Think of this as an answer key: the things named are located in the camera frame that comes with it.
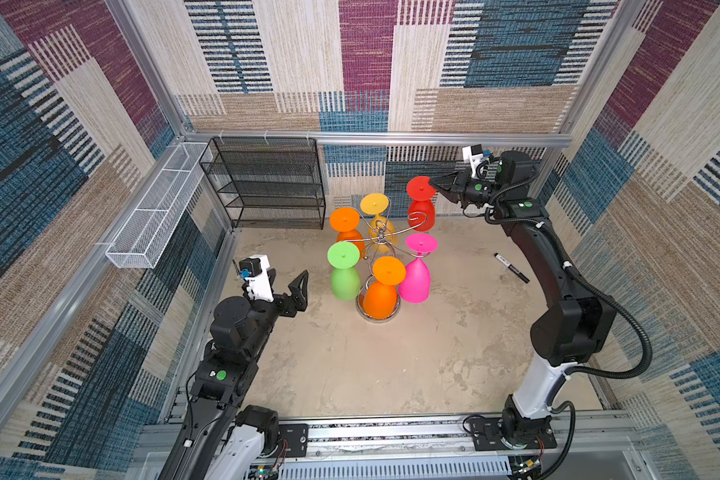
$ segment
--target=round metal base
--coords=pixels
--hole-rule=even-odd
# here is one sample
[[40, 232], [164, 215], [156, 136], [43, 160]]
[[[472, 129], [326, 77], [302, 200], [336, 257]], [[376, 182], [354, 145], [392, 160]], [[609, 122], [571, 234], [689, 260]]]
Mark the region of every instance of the round metal base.
[[355, 298], [355, 308], [357, 308], [357, 311], [361, 317], [363, 317], [364, 319], [366, 319], [367, 321], [369, 321], [371, 323], [386, 323], [386, 322], [392, 320], [394, 318], [394, 316], [398, 314], [398, 311], [400, 310], [400, 295], [398, 294], [398, 300], [394, 303], [394, 310], [392, 311], [392, 314], [390, 314], [390, 316], [388, 316], [387, 318], [383, 318], [383, 319], [373, 318], [372, 316], [367, 314], [365, 312], [365, 310], [362, 309], [362, 305], [360, 305], [360, 297], [361, 296], [365, 297], [365, 292], [368, 291], [368, 285], [370, 285], [371, 283], [373, 283], [375, 281], [376, 280], [374, 279], [373, 275], [371, 275], [370, 277], [368, 277], [365, 280], [365, 288], [361, 289], [360, 293]]

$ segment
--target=white wire basket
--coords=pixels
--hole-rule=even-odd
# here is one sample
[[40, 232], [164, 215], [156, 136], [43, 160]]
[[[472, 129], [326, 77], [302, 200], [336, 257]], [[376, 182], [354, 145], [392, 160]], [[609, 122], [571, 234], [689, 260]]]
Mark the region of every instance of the white wire basket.
[[106, 257], [117, 268], [157, 265], [202, 178], [201, 160], [212, 160], [207, 144], [184, 142], [174, 149], [106, 249]]

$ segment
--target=black wire rack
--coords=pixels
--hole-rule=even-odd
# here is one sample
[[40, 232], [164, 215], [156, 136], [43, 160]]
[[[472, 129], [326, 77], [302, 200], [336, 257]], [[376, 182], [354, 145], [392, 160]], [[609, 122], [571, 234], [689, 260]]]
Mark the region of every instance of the black wire rack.
[[201, 162], [234, 227], [322, 229], [326, 194], [317, 142], [308, 138], [213, 138]]

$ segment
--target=marker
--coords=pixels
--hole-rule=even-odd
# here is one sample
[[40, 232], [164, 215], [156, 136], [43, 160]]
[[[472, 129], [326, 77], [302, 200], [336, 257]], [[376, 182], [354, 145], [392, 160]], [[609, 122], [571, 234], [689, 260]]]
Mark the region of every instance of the marker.
[[517, 276], [520, 278], [520, 280], [522, 280], [522, 281], [525, 282], [525, 283], [529, 283], [529, 282], [530, 282], [530, 280], [528, 280], [528, 277], [527, 277], [526, 275], [523, 275], [517, 268], [515, 268], [514, 265], [510, 264], [509, 262], [507, 262], [507, 259], [506, 259], [506, 258], [504, 258], [503, 256], [501, 256], [501, 255], [499, 255], [499, 254], [494, 254], [494, 256], [496, 257], [496, 260], [498, 260], [498, 261], [501, 262], [502, 264], [505, 264], [506, 267], [507, 267], [509, 270], [512, 270], [512, 273], [515, 274], [515, 275], [517, 275]]

